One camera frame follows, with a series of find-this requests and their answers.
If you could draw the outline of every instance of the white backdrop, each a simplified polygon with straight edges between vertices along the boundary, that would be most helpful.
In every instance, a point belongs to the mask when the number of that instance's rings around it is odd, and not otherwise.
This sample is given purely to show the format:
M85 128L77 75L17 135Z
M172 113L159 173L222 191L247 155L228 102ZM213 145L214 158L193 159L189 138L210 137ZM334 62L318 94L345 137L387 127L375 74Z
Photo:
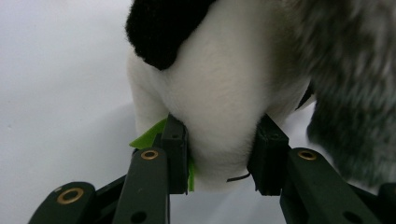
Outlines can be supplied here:
M127 172L135 138L123 25L130 1L0 2L0 223L27 223L57 187L97 189ZM312 106L285 132L306 147ZM249 180L171 197L172 223L285 223Z

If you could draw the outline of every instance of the black plush ear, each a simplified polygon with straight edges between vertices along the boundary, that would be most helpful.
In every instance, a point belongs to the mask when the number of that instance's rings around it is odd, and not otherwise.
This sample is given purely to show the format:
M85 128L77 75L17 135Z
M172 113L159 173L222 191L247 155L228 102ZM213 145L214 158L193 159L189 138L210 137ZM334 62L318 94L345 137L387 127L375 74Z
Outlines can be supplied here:
M129 42L146 63L169 68L214 1L135 0L125 26Z

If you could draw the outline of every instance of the penguin plush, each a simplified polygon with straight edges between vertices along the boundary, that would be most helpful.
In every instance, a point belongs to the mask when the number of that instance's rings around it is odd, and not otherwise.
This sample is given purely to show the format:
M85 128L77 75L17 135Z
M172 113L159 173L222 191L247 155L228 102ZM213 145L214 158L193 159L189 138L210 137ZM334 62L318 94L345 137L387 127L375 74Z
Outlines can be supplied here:
M230 189L228 179L247 173L261 117L281 126L309 98L312 79L310 140L345 178L370 186L394 180L395 29L387 4L135 0L126 32L137 132L171 113L189 130L195 188Z

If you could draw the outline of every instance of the brass grommet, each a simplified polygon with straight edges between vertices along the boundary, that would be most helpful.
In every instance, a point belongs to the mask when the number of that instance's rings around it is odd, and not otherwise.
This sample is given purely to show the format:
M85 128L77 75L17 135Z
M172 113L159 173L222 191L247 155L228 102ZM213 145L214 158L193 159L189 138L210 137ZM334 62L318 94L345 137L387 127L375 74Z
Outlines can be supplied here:
M158 157L158 151L156 150L147 150L142 153L142 158L147 161L154 160Z
M72 198L68 198L68 199L65 198L66 194L74 193L74 192L76 193L76 196L74 196ZM58 199L56 200L56 202L60 203L60 204L74 203L74 202L78 201L78 199L80 199L83 194L84 194L84 190L81 188L67 189L64 192L62 192L61 195L58 196Z
M299 151L298 156L307 161L314 161L317 159L317 154L308 150Z

